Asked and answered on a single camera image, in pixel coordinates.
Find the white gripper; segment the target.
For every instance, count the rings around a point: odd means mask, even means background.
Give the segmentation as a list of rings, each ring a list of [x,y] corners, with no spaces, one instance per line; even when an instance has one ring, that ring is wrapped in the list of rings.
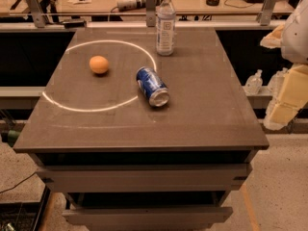
[[[308,103],[308,0],[302,0],[285,25],[277,26],[260,41],[269,49],[280,48],[293,66],[284,75],[279,92],[272,97],[263,124],[280,130]]]

